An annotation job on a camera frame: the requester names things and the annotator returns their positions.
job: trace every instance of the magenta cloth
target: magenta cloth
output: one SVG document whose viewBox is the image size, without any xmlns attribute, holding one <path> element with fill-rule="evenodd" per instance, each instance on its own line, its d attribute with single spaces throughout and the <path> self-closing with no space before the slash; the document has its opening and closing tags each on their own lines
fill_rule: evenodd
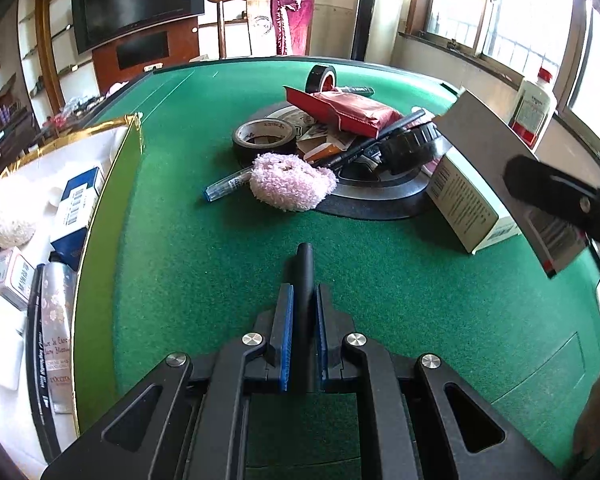
<svg viewBox="0 0 600 480">
<path fill-rule="evenodd" d="M 304 56 L 314 0 L 271 0 L 271 15 L 279 55 Z"/>
</svg>

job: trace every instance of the pink fluffy ball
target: pink fluffy ball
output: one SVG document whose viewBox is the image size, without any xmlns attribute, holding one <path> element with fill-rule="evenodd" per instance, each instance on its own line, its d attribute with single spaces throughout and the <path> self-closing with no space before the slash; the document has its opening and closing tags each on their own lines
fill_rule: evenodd
<svg viewBox="0 0 600 480">
<path fill-rule="evenodd" d="M 258 199 L 284 211 L 314 209 L 336 189 L 336 176 L 296 155 L 264 153 L 253 163 L 250 187 Z"/>
</svg>

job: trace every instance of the wooden chair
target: wooden chair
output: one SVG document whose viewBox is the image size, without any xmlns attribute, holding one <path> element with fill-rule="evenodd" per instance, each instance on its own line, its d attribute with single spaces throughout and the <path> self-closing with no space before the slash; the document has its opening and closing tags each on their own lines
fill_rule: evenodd
<svg viewBox="0 0 600 480">
<path fill-rule="evenodd" d="M 224 3 L 234 0 L 207 0 L 218 5 L 218 53 L 226 58 L 224 31 Z M 276 31 L 271 17 L 271 0 L 243 0 L 247 2 L 247 28 L 252 56 L 275 56 Z"/>
</svg>

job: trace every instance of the red pouch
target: red pouch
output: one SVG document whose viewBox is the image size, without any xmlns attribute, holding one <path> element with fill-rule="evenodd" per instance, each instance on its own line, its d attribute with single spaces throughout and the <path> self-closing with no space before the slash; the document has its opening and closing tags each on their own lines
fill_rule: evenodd
<svg viewBox="0 0 600 480">
<path fill-rule="evenodd" d="M 318 122 L 372 139 L 385 126 L 402 118 L 397 110 L 362 95 L 337 91 L 307 94 L 288 86 L 285 90 L 287 101 Z"/>
</svg>

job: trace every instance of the silver bolt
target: silver bolt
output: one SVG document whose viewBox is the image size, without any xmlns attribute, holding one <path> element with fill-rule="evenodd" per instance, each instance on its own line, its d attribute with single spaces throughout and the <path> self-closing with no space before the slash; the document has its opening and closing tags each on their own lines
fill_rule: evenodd
<svg viewBox="0 0 600 480">
<path fill-rule="evenodd" d="M 440 358 L 434 354 L 426 354 L 422 356 L 420 360 L 422 362 L 422 366 L 425 368 L 438 368 L 440 366 Z"/>
<path fill-rule="evenodd" d="M 591 211 L 591 202 L 589 202 L 586 196 L 580 197 L 580 209 L 582 209 L 583 213 Z"/>
<path fill-rule="evenodd" d="M 354 332 L 347 336 L 347 343 L 351 346 L 364 346 L 366 344 L 366 337 L 363 334 Z"/>
<path fill-rule="evenodd" d="M 242 342 L 247 346 L 256 346 L 262 343 L 262 336 L 257 332 L 249 332 L 242 336 Z"/>
<path fill-rule="evenodd" d="M 177 368 L 187 361 L 187 356 L 182 352 L 174 352 L 173 354 L 167 355 L 165 361 L 171 368 Z"/>
</svg>

